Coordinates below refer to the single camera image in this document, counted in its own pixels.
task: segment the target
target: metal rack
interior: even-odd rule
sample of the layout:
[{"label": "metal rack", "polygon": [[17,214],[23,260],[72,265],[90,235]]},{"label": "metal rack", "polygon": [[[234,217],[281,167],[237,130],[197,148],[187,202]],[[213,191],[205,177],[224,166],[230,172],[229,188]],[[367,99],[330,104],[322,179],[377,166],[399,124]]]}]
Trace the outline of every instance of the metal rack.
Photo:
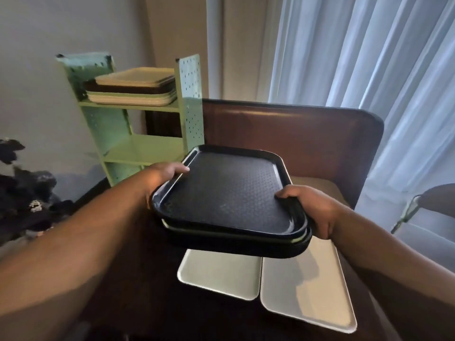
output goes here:
[{"label": "metal rack", "polygon": [[[177,99],[166,106],[97,104],[87,99],[83,82],[115,71],[108,53],[57,55],[93,137],[111,186],[160,161],[180,161],[204,143],[199,55],[176,59]],[[127,110],[177,112],[181,138],[134,134]]]}]

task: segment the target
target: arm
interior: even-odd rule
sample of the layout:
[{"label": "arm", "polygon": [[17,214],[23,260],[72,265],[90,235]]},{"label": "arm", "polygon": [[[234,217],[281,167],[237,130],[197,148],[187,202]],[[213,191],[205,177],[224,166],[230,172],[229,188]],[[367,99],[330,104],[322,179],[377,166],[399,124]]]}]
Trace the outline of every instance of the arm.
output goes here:
[{"label": "arm", "polygon": [[403,340],[454,339],[455,274],[316,189],[288,185],[277,195],[298,197],[314,235],[333,241]]},{"label": "arm", "polygon": [[0,339],[53,340],[77,318],[154,189],[180,163],[160,163],[96,197],[0,263]]}]

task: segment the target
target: forearm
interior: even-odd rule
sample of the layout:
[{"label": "forearm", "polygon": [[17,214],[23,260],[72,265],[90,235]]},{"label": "forearm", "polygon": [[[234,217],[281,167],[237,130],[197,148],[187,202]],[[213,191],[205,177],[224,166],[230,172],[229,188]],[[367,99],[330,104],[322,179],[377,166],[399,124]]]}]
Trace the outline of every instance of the forearm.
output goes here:
[{"label": "forearm", "polygon": [[[143,184],[140,176],[123,181],[0,263],[0,335],[12,327],[8,316],[20,316],[21,311],[26,318],[48,314],[47,321],[54,323],[43,326],[42,335],[31,331],[35,340],[53,337],[79,313],[136,218],[146,211]],[[40,312],[26,313],[39,306],[43,306]],[[21,323],[28,326],[33,321]],[[14,328],[12,332],[23,331]]]},{"label": "forearm", "polygon": [[331,239],[404,340],[453,338],[453,273],[348,208]]}]

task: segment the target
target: chair leg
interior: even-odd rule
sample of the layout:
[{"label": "chair leg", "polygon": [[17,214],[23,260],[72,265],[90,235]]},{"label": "chair leg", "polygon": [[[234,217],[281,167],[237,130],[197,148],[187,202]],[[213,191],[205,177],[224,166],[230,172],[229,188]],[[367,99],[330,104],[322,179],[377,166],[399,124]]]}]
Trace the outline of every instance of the chair leg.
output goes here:
[{"label": "chair leg", "polygon": [[401,214],[400,220],[397,221],[393,229],[390,231],[391,234],[394,234],[404,222],[408,222],[419,210],[419,198],[420,195],[414,196],[412,200],[407,204],[403,213]]}]

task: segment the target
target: sheer curtain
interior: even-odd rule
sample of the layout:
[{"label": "sheer curtain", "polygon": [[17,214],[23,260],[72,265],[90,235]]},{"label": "sheer curtain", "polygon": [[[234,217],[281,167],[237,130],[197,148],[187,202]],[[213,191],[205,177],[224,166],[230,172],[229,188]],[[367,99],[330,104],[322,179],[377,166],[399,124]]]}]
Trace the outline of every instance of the sheer curtain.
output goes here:
[{"label": "sheer curtain", "polygon": [[377,114],[365,192],[407,199],[455,136],[455,0],[279,1],[268,0],[256,99]]}]

